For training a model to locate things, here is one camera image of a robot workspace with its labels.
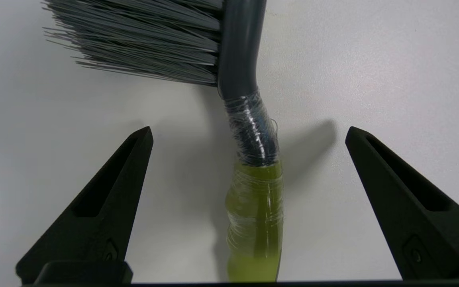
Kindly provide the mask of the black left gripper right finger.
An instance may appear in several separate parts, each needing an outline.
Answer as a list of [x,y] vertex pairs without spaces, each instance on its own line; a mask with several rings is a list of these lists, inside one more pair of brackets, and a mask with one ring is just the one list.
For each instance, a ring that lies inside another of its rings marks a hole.
[[345,144],[402,279],[459,279],[459,204],[371,133]]

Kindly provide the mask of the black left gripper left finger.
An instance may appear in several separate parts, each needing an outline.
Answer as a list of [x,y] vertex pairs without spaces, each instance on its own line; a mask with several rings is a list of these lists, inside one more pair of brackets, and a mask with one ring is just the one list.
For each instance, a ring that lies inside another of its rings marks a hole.
[[125,261],[153,147],[128,136],[15,267],[23,285],[127,285]]

